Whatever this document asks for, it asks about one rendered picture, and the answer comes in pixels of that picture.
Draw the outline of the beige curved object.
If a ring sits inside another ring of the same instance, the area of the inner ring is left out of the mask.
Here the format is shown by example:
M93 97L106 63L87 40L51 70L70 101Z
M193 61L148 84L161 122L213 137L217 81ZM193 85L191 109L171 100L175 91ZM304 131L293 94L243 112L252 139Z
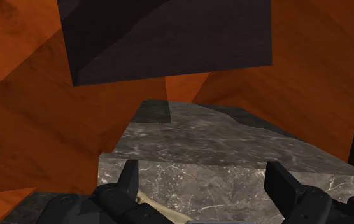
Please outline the beige curved object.
M188 221L194 221L193 218L156 202L155 200L147 196L145 193L143 193L141 190L138 190L137 192L136 202L138 204L147 203L151 205L154 209L163 214L174 224L186 224Z

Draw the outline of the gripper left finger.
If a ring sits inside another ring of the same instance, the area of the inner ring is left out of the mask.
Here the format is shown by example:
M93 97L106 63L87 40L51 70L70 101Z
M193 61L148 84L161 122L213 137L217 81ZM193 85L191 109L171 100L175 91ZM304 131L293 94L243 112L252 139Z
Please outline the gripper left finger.
M147 203L138 203L139 167L127 160L116 183L103 184L91 195L53 197L36 224L174 224Z

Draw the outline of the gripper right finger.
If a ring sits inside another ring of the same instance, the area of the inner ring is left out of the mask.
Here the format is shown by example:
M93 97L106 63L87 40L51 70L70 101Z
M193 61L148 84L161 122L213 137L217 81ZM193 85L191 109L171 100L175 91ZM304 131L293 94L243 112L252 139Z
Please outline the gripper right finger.
M339 202L301 184L279 162L266 163L264 190L284 217L282 224L354 224L354 196Z

